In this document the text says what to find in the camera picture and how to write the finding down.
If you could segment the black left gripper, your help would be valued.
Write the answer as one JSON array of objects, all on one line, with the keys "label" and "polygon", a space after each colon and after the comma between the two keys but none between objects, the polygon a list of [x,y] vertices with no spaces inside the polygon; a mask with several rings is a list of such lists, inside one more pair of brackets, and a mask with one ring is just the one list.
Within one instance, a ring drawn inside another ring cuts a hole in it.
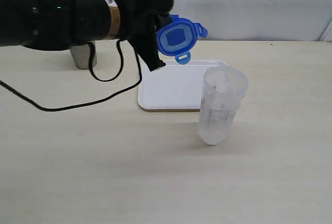
[{"label": "black left gripper", "polygon": [[174,0],[115,0],[121,14],[117,34],[126,40],[150,71],[165,66],[159,58],[157,32],[172,23],[170,11]]}]

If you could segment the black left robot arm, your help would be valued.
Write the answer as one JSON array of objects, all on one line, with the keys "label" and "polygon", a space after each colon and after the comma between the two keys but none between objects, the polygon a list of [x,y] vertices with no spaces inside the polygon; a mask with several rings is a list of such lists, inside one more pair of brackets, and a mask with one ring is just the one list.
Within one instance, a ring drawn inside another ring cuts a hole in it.
[{"label": "black left robot arm", "polygon": [[88,41],[130,43],[151,71],[164,67],[157,32],[174,0],[1,0],[1,46],[63,51]]}]

